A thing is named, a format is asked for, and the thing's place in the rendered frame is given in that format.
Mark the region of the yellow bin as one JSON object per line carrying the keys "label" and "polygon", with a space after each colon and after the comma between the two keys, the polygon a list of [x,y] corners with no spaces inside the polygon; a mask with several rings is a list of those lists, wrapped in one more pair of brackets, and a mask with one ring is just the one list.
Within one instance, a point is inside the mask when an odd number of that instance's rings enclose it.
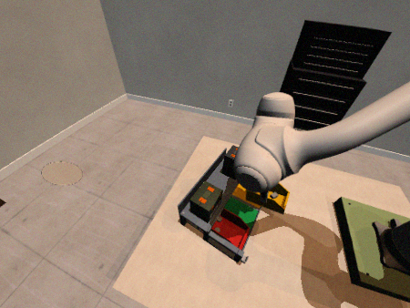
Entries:
{"label": "yellow bin", "polygon": [[[270,196],[274,192],[277,192],[279,196],[275,199],[271,199]],[[269,198],[267,197],[266,203],[260,201],[260,196],[261,196],[260,193],[255,193],[255,192],[246,190],[246,200],[247,201],[260,205],[269,210],[274,210],[276,212],[279,212],[280,214],[284,214],[287,201],[289,199],[289,195],[290,195],[290,192],[287,189],[285,189],[281,183],[279,183],[275,188],[269,191],[269,194],[268,194]]]}

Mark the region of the red bin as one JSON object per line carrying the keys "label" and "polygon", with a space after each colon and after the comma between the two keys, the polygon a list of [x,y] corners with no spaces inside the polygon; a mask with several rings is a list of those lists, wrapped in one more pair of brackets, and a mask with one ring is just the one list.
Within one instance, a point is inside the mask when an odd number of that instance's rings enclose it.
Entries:
{"label": "red bin", "polygon": [[[239,216],[226,209],[223,209],[220,216],[222,221],[216,221],[211,230],[241,249],[250,230],[249,226]],[[216,227],[220,228],[220,232],[215,231]]]}

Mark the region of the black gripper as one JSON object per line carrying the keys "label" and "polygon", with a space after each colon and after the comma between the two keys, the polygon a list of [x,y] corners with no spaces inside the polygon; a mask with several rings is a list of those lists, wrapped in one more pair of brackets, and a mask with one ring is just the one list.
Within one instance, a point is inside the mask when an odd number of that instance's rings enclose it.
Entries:
{"label": "black gripper", "polygon": [[[269,191],[270,191],[270,190],[269,190]],[[260,194],[261,194],[261,198],[260,198],[260,201],[261,201],[261,202],[264,202],[264,203],[267,202],[267,197],[268,197],[269,191],[264,192],[264,193],[260,193]]]}

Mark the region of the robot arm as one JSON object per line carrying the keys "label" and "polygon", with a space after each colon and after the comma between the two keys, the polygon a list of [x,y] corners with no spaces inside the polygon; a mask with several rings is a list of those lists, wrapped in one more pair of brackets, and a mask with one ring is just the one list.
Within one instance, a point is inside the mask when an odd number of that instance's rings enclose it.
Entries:
{"label": "robot arm", "polygon": [[[251,131],[233,161],[236,180],[244,189],[271,190],[310,162],[355,149],[410,121],[410,81],[324,128],[295,130],[294,117],[291,96],[275,92],[261,98]],[[401,225],[391,219],[391,228],[378,221],[372,225],[381,264],[410,276],[410,221]]]}

